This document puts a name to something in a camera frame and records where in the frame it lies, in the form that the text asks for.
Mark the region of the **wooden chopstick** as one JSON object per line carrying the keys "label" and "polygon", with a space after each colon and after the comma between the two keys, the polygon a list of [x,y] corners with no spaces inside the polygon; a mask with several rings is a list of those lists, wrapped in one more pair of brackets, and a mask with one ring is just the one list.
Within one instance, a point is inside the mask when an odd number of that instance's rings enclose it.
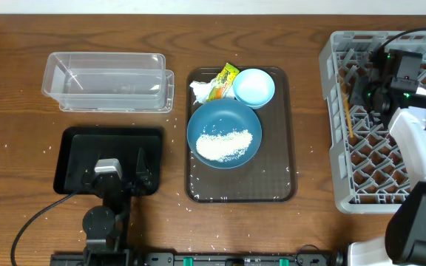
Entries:
{"label": "wooden chopstick", "polygon": [[347,87],[344,83],[341,83],[340,89],[341,89],[341,95],[343,99],[343,106],[345,110],[345,118],[346,118],[346,123],[347,123],[348,131],[349,131],[349,137],[353,138],[354,132],[353,132],[352,123],[351,123],[351,114],[350,114],[350,108],[349,108]]}

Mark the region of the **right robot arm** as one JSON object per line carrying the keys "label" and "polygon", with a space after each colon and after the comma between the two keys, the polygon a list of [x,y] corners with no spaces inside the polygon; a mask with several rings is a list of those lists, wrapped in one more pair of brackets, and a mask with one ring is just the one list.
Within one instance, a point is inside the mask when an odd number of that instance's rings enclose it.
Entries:
{"label": "right robot arm", "polygon": [[379,114],[396,142],[411,191],[383,237],[348,246],[346,265],[426,265],[426,90],[411,80],[405,86],[363,76],[351,90],[351,102]]}

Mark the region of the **dark blue plate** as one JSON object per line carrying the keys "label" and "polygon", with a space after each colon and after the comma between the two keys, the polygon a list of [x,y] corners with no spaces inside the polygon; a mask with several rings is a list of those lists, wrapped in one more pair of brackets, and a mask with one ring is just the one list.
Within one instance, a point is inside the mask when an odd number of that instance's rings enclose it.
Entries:
{"label": "dark blue plate", "polygon": [[[225,135],[245,129],[253,135],[253,140],[242,157],[219,163],[207,160],[197,153],[195,144],[202,134]],[[247,163],[257,153],[263,133],[260,120],[250,107],[237,100],[222,99],[205,103],[194,111],[189,119],[186,136],[191,152],[202,163],[212,168],[229,169]]]}

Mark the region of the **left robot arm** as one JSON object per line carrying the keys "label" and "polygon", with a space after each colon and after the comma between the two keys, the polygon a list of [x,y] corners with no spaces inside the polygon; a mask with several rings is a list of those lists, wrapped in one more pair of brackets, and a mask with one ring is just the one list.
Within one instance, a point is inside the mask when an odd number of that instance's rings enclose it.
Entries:
{"label": "left robot arm", "polygon": [[83,181],[90,192],[103,200],[102,205],[89,209],[82,221],[89,255],[117,253],[124,247],[131,199],[146,196],[152,184],[152,172],[142,148],[134,167],[134,174],[127,177],[118,159],[100,159],[93,176]]}

